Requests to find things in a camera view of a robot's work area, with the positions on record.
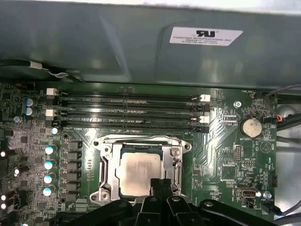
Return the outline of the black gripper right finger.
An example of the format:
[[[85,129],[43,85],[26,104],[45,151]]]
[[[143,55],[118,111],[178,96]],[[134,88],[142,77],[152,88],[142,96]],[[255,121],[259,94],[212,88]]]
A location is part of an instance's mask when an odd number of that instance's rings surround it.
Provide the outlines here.
[[[171,180],[161,180],[171,226],[273,226],[274,223],[215,200],[203,200],[198,206],[175,195]]]

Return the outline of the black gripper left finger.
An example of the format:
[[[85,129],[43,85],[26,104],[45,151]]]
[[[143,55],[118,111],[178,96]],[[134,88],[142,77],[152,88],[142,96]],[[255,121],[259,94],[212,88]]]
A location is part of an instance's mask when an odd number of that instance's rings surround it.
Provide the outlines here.
[[[70,222],[71,226],[159,226],[161,224],[161,180],[150,180],[150,195],[132,205],[115,200]]]

